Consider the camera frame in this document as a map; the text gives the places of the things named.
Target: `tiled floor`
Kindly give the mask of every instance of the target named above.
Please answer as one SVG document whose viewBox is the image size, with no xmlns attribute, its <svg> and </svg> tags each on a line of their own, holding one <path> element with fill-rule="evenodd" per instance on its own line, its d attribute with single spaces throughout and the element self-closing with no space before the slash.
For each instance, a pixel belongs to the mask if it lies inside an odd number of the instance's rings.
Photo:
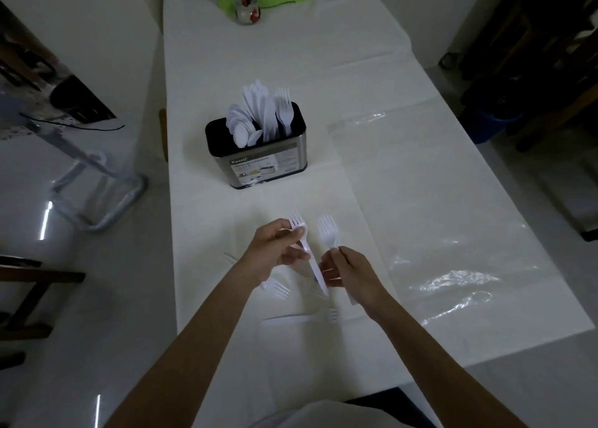
<svg viewBox="0 0 598 428">
<path fill-rule="evenodd" d="M 445 86 L 449 88 L 441 91 L 450 89 L 450 84 Z M 458 99 L 457 92 L 449 95 Z M 134 131 L 69 134 L 86 149 L 110 152 L 115 164 L 131 165 L 137 143 Z M 565 139 L 553 145 L 562 147 Z M 589 141 L 579 136 L 568 139 L 581 140 L 591 149 Z M 558 183 L 562 178 L 553 173 L 561 171 L 561 163 L 567 172 L 576 171 L 571 167 L 572 156 L 554 159 L 554 148 L 549 146 L 531 157 L 511 150 L 504 137 L 480 146 L 579 302 L 598 322 L 598 242 L 583 242 L 550 205 L 535 179 L 541 173 Z M 34 313 L 35 320 L 56 326 L 47 340 L 0 345 L 0 353 L 23 346 L 28 354 L 24 366 L 0 372 L 0 421 L 11 421 L 13 427 L 94 427 L 98 395 L 101 426 L 176 332 L 167 165 L 145 152 L 137 154 L 135 168 L 149 177 L 149 190 L 106 233 L 77 233 L 50 212 L 46 238 L 41 241 L 45 188 L 68 166 L 68 158 L 37 137 L 0 142 L 0 253 L 26 255 L 49 266 L 87 273 L 80 285 L 54 285 Z M 598 192 L 595 200 L 586 192 L 575 196 L 575 188 L 568 187 L 567 193 L 585 215 L 593 209 L 598 212 Z M 0 307 L 14 309 L 24 291 L 20 285 L 0 286 Z M 470 371 L 531 427 L 593 426 L 598 420 L 594 401 L 598 334 L 594 331 L 476 365 Z M 413 394 L 413 386 L 406 389 Z"/>
</svg>

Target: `cutlery holder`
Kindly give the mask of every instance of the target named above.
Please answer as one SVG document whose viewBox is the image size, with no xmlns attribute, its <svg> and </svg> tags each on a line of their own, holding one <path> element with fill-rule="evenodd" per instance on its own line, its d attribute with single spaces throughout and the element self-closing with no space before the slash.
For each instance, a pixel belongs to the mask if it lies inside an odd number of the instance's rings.
<svg viewBox="0 0 598 428">
<path fill-rule="evenodd" d="M 226 126 L 226 118 L 206 125 L 207 148 L 235 189 L 300 173 L 307 168 L 306 125 L 301 110 L 292 102 L 291 137 L 239 149 Z"/>
</svg>

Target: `black wire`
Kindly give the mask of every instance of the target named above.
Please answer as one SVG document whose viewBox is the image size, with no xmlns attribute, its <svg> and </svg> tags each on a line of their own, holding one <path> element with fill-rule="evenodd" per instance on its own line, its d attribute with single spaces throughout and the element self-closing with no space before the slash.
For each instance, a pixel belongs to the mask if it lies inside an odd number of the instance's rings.
<svg viewBox="0 0 598 428">
<path fill-rule="evenodd" d="M 126 124 L 123 124 L 121 127 L 117 127 L 115 129 L 95 129 L 93 127 L 79 127 L 79 126 L 73 126 L 72 124 L 64 124 L 63 122 L 55 122 L 55 121 L 48 121 L 48 120 L 38 120 L 37 118 L 32 118 L 29 115 L 26 115 L 22 112 L 19 113 L 19 115 L 27 118 L 28 120 L 33 120 L 33 121 L 39 121 L 39 122 L 48 122 L 50 124 L 57 124 L 59 126 L 65 126 L 65 127 L 71 127 L 73 129 L 81 129 L 84 131 L 101 131 L 101 132 L 110 132 L 110 131 L 117 131 L 119 129 L 122 129 L 126 126 Z"/>
</svg>

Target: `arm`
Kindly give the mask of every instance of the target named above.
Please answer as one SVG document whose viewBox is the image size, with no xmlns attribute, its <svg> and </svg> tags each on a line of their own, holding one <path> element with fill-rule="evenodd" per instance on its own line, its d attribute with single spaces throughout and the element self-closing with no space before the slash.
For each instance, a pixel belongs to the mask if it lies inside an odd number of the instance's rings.
<svg viewBox="0 0 598 428">
<path fill-rule="evenodd" d="M 293 232 L 282 228 L 291 228 L 288 220 L 278 219 L 258 228 L 243 257 L 131 390 L 105 428 L 187 428 L 193 424 L 251 291 L 268 279 L 274 266 L 309 259 L 305 252 L 290 247 L 303 235 L 303 228 Z"/>
<path fill-rule="evenodd" d="M 445 428 L 525 427 L 388 294 L 361 253 L 333 249 L 320 267 L 328 286 L 347 288 L 385 331 Z"/>
</svg>

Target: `white tablecloth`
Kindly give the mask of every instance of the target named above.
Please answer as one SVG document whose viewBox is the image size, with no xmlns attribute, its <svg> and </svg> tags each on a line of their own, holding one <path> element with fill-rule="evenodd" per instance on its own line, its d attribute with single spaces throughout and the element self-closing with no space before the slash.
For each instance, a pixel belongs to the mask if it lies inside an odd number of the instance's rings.
<svg viewBox="0 0 598 428">
<path fill-rule="evenodd" d="M 310 226 L 332 213 L 343 241 L 368 255 L 463 365 L 593 327 L 379 0 L 283 5 L 247 27 L 208 0 L 164 0 L 164 46 L 179 329 L 226 271 L 222 253 L 242 253 L 256 226 L 293 208 Z M 309 165 L 234 190 L 204 127 L 258 78 L 290 88 L 307 124 Z M 333 293 L 336 325 L 260 328 L 266 316 L 320 306 L 309 279 L 280 269 L 275 276 L 292 296 L 254 292 L 198 424 L 247 426 L 315 399 L 411 380 L 342 289 Z"/>
</svg>

